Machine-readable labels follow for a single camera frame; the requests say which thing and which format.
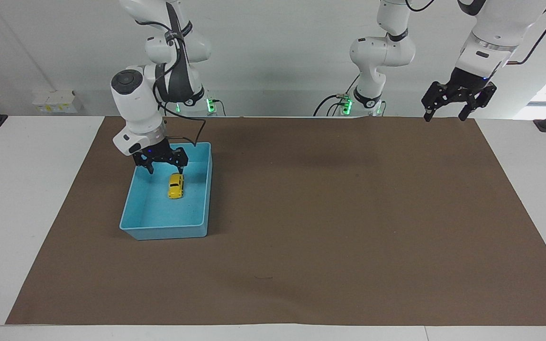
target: blue plastic bin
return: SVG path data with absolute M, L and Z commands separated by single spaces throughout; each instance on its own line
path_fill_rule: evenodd
M 119 228 L 137 240 L 199 238 L 208 234 L 212 148 L 207 142 L 170 144 L 189 156 L 184 168 L 184 195 L 169 199 L 167 191 L 175 166 L 154 163 L 154 174 L 136 167 Z

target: brown paper mat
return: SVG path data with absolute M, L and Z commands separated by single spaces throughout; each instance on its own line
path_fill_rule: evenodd
M 123 124 L 7 323 L 546 325 L 546 246 L 472 120 L 209 119 L 209 235 L 151 242 L 118 228 Z

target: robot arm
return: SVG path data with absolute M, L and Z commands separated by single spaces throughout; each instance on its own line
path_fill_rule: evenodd
M 485 107 L 496 91 L 490 81 L 496 71 L 524 41 L 528 29 L 546 11 L 546 0 L 458 0 L 468 15 L 477 18 L 447 84 L 433 82 L 422 104 L 425 120 L 453 102 L 466 102 L 459 118 L 465 121 L 477 108 Z
M 381 66 L 404 66 L 414 59 L 416 47 L 408 36 L 410 9 L 405 0 L 381 0 L 377 22 L 385 37 L 364 37 L 351 45 L 351 60 L 360 71 L 357 86 L 350 92 L 353 110 L 372 115 L 381 103 L 386 76 Z
M 180 103 L 195 107 L 195 111 L 202 107 L 208 110 L 207 91 L 190 62 L 207 60 L 210 45 L 193 30 L 178 0 L 119 2 L 138 24 L 157 27 L 164 35 L 150 37 L 145 46 L 156 65 L 128 67 L 111 81 L 113 99 L 126 120 L 126 127 L 113 138 L 113 143 L 150 173 L 154 171 L 153 162 L 172 164 L 182 173 L 188 157 L 184 149 L 170 148 L 160 103 Z

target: black cable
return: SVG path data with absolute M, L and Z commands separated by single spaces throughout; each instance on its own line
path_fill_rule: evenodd
M 351 85 L 349 87 L 347 87 L 347 91 L 345 91 L 346 95 L 349 95 L 349 90 L 351 90 L 351 87 L 353 85 L 355 85 L 355 82 L 357 82 L 357 79 L 359 78 L 360 75 L 361 75 L 361 73 L 358 73 L 357 77 L 355 77 L 353 82 L 351 82 Z M 342 104 L 342 101 L 343 101 L 343 99 L 338 100 L 338 106 L 334 109 L 334 113 L 332 113 L 332 116 L 336 116 L 336 110 L 338 110 L 338 108 L 340 108 L 340 104 Z
M 381 117 L 384 117 L 385 116 L 385 112 L 386 112 L 386 101 L 382 101 L 381 102 L 381 105 L 385 104 L 385 108 L 383 109 L 383 112 L 381 113 Z
M 157 26 L 161 26 L 163 28 L 165 28 L 166 30 L 168 30 L 169 32 L 173 32 L 171 28 L 169 28 L 168 26 L 164 25 L 164 24 L 161 24 L 160 22 L 156 22 L 156 21 L 147 21 L 147 22 L 139 22 L 138 20 L 135 20 L 136 23 L 138 25 L 157 25 Z
M 317 109 L 315 109 L 315 112 L 313 113 L 313 117 L 317 116 L 317 112 L 319 111 L 321 106 L 323 106 L 324 103 L 326 103 L 330 99 L 335 99 L 335 98 L 336 98 L 336 95 L 329 95 L 328 97 L 325 97 L 325 99 L 323 99 L 323 101 L 321 101 L 321 103 L 317 106 Z
M 408 8 L 413 11 L 413 12 L 420 12 L 420 11 L 424 11 L 425 9 L 427 9 L 429 6 L 431 6 L 431 4 L 433 4 L 435 0 L 431 0 L 427 5 L 425 5 L 423 8 L 421 9 L 416 9 L 414 7 L 412 7 L 412 5 L 410 5 L 410 0 L 406 0 L 406 6 L 408 6 Z
M 533 52 L 537 49 L 538 44 L 542 41 L 542 39 L 545 37 L 545 35 L 546 35 L 546 29 L 542 32 L 539 39 L 537 40 L 537 42 L 532 47 L 532 49 L 530 50 L 530 52 L 528 53 L 526 58 L 524 58 L 523 61 L 509 61 L 509 62 L 507 62 L 507 65 L 522 65 L 522 64 L 526 63 L 528 61 L 528 59 L 530 58 L 530 56 L 532 56 Z
M 166 140 L 185 140 L 185 141 L 190 142 L 192 145 L 196 145 L 196 143 L 193 142 L 193 140 L 191 140 L 188 137 L 184 137 L 184 136 L 166 136 L 165 139 Z
M 181 45 L 184 47 L 185 44 L 184 44 L 184 41 L 183 40 L 180 40 L 181 42 Z M 197 142 L 199 142 L 199 136 L 201 135 L 201 132 L 204 128 L 204 126 L 206 125 L 206 120 L 205 119 L 202 119 L 202 118 L 193 118 L 193 117 L 186 117 L 186 116 L 183 116 L 183 115 L 180 115 L 178 113 L 175 113 L 171 110 L 169 110 L 166 106 L 163 105 L 163 102 L 161 102 L 160 100 L 157 99 L 157 95 L 155 93 L 155 89 L 157 87 L 157 82 L 161 79 L 161 78 L 164 78 L 167 74 L 169 74 L 178 64 L 180 64 L 180 52 L 178 50 L 178 48 L 176 49 L 176 61 L 174 62 L 174 64 L 169 67 L 169 69 L 167 69 L 164 73 L 162 73 L 160 76 L 158 76 L 155 81 L 153 82 L 153 97 L 155 98 L 155 101 L 157 102 L 157 105 L 158 105 L 158 109 L 159 108 L 163 108 L 164 112 L 167 112 L 169 114 L 172 114 L 176 117 L 180 117 L 180 118 L 184 118 L 184 119 L 188 119 L 189 121 L 199 121 L 201 122 L 201 127 L 199 129 L 199 131 L 197 132 L 197 136 L 195 137 L 195 141 L 191 141 L 189 140 L 189 138 L 186 138 L 184 136 L 181 136 L 180 138 L 182 140 L 187 140 L 187 141 L 190 141 L 194 146 L 197 146 Z
M 340 104 L 338 103 L 334 103 L 330 106 L 330 108 L 328 108 L 328 112 L 326 113 L 326 117 L 328 117 L 330 115 L 330 110 L 332 110 L 332 108 L 336 106 L 336 108 L 338 108 L 338 106 L 340 106 Z
M 223 115 L 225 115 L 225 117 L 226 117 L 227 116 L 227 110 L 225 110 L 225 104 L 220 99 L 212 100 L 212 103 L 218 103 L 218 102 L 220 102 L 220 104 L 223 106 Z

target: yellow toy car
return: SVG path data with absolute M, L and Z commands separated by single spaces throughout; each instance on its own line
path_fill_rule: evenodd
M 167 190 L 167 197 L 170 199 L 182 198 L 182 190 L 184 189 L 184 175 L 174 173 L 170 175 L 170 187 Z

